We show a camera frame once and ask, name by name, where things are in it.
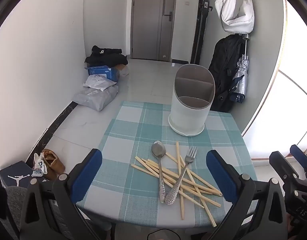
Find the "silver fork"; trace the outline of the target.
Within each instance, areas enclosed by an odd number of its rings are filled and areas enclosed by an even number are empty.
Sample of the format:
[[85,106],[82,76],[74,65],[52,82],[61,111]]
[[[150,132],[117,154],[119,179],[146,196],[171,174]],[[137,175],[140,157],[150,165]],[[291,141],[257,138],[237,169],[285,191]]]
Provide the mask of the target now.
[[196,154],[197,154],[197,147],[194,147],[194,146],[191,147],[189,150],[189,153],[185,156],[185,159],[184,159],[185,166],[183,167],[182,172],[178,177],[178,180],[176,181],[175,185],[172,187],[170,192],[165,197],[166,205],[172,205],[175,202],[177,198],[178,190],[182,184],[182,180],[185,175],[186,169],[188,168],[188,165],[191,164],[195,160]]

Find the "silver spoon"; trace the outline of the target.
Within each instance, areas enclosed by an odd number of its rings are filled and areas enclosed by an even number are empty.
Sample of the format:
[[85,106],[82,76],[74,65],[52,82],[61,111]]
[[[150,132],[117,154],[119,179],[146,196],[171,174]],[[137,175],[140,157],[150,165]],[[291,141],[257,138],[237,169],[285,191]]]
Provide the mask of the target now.
[[158,159],[159,169],[159,199],[161,203],[165,200],[165,185],[162,172],[161,158],[166,154],[165,146],[161,141],[155,141],[151,147],[152,154]]

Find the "brown shoe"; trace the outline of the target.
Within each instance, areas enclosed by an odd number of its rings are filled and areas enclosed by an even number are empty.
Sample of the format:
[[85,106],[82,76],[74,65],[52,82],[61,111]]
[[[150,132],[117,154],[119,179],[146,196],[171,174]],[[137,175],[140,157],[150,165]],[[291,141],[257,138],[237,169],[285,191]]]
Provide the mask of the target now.
[[65,166],[60,161],[55,152],[49,149],[42,151],[44,163],[47,166],[47,174],[44,175],[47,180],[55,180],[58,175],[61,175],[65,171]]

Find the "white crumpled wrapper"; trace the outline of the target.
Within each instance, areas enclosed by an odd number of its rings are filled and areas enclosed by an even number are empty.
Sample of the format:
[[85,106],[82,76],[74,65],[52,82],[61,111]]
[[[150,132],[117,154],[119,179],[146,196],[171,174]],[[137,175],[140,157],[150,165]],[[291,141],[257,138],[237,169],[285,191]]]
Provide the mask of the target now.
[[47,175],[47,166],[43,159],[43,154],[34,153],[34,166],[32,169],[32,177],[43,177]]

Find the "dark blue shoe box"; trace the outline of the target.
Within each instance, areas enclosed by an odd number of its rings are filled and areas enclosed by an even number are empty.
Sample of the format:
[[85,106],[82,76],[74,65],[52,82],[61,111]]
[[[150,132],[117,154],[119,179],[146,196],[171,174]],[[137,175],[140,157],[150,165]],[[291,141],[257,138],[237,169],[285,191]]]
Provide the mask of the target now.
[[24,161],[19,161],[2,170],[0,178],[5,187],[18,186],[27,188],[32,180],[33,169]]

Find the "silver folded umbrella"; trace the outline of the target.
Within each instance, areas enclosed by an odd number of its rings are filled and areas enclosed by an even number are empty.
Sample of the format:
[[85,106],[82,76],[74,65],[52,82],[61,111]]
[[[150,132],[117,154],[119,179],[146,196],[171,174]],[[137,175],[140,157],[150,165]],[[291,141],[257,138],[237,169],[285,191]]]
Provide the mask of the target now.
[[245,51],[237,62],[236,73],[233,77],[232,87],[230,89],[230,100],[232,102],[242,103],[247,94],[249,56],[247,55],[247,43],[250,39],[249,34],[242,35],[245,41]]

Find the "teal checked tablecloth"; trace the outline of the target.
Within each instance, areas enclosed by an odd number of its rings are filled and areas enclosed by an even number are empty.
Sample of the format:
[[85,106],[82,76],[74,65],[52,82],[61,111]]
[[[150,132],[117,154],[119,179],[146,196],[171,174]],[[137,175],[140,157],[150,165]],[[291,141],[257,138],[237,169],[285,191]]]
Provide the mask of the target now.
[[[207,168],[206,155],[217,150],[221,157],[239,173],[256,178],[255,170],[241,137],[241,133],[228,113],[210,111],[204,131],[195,137],[184,137],[174,132],[168,123],[170,106],[157,103],[124,101],[106,129],[99,145],[102,164],[79,207],[96,215],[119,222],[157,228],[193,228],[209,226],[206,211],[185,199],[182,203],[165,205],[159,201],[159,180],[131,166],[146,169],[136,160],[153,159],[152,144],[161,141],[173,157],[185,156],[190,147],[197,147],[195,161],[190,170],[211,185],[215,181]],[[172,172],[177,164],[167,155],[162,166]],[[208,195],[221,204],[216,207],[207,202],[215,220],[224,218],[230,204],[224,198]]]

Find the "grey plastic parcel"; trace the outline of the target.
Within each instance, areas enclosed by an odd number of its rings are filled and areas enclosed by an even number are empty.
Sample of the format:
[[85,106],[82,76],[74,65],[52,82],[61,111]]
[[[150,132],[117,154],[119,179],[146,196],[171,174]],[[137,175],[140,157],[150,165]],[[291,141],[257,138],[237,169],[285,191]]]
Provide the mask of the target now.
[[89,107],[100,112],[117,96],[117,85],[108,87],[104,91],[92,88],[83,88],[73,96],[72,101],[78,105]]

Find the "white utensil holder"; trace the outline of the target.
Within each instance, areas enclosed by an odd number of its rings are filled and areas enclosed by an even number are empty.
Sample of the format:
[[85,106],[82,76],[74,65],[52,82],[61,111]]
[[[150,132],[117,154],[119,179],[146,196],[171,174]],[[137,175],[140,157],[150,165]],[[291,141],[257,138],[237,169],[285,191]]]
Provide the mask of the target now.
[[184,64],[173,82],[170,127],[185,137],[201,134],[215,97],[215,81],[209,70],[197,64]]

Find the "black backpack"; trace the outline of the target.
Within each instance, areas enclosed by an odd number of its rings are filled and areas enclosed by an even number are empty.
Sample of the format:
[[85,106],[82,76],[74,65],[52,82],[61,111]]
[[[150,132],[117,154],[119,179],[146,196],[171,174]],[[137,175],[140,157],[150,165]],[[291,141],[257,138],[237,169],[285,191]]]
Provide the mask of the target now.
[[229,100],[230,85],[236,74],[237,62],[242,55],[245,42],[241,35],[231,34],[220,39],[214,49],[209,72],[215,80],[215,97],[212,111],[228,113],[233,102]]

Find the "white plastic parcel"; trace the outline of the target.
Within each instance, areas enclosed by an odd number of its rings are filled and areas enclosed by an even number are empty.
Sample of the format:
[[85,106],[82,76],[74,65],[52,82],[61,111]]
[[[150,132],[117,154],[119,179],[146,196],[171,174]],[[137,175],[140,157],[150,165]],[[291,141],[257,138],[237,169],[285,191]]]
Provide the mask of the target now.
[[86,88],[97,89],[103,92],[107,88],[112,87],[116,84],[117,84],[116,82],[110,79],[107,79],[102,75],[94,74],[94,75],[90,75],[87,78],[83,86]]

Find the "blue cardboard box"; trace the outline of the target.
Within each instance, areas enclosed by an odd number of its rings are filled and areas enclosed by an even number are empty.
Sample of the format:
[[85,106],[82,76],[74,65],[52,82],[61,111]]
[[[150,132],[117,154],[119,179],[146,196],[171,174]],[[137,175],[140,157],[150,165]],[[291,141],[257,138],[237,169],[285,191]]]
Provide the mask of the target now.
[[88,75],[101,75],[109,80],[118,82],[119,73],[117,68],[109,68],[108,66],[85,67]]

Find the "black clothes pile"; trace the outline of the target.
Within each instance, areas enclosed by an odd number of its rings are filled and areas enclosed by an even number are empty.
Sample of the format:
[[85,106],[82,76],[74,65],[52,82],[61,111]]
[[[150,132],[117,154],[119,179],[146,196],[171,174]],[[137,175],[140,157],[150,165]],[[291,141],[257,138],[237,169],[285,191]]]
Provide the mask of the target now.
[[128,65],[127,56],[122,54],[122,49],[92,47],[92,53],[86,57],[85,63],[88,67],[107,66],[108,68],[117,65]]

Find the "white hanging bag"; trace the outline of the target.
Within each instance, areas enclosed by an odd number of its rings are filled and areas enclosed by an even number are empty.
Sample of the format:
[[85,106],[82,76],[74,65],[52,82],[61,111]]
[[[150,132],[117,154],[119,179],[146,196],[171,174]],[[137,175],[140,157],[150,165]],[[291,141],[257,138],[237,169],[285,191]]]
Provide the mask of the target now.
[[230,34],[250,34],[254,29],[255,15],[252,0],[216,0],[215,9],[222,29]]

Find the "grey door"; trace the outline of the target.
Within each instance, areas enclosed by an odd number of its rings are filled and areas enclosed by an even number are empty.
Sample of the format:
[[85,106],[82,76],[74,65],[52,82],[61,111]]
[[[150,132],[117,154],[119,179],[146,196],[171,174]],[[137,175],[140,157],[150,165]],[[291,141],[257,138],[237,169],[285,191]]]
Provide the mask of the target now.
[[131,57],[171,60],[176,0],[132,0]]

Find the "black door frame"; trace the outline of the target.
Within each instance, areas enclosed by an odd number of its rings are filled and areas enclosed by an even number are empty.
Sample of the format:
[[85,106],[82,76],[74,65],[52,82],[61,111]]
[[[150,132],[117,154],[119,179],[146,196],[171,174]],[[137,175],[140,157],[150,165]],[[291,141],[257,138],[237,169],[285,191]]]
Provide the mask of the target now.
[[211,10],[213,9],[213,7],[210,7],[209,0],[198,0],[196,28],[195,28],[195,35],[194,35],[194,41],[192,45],[192,53],[190,59],[191,64],[200,63],[204,33],[205,33],[205,25],[209,14],[209,9]]

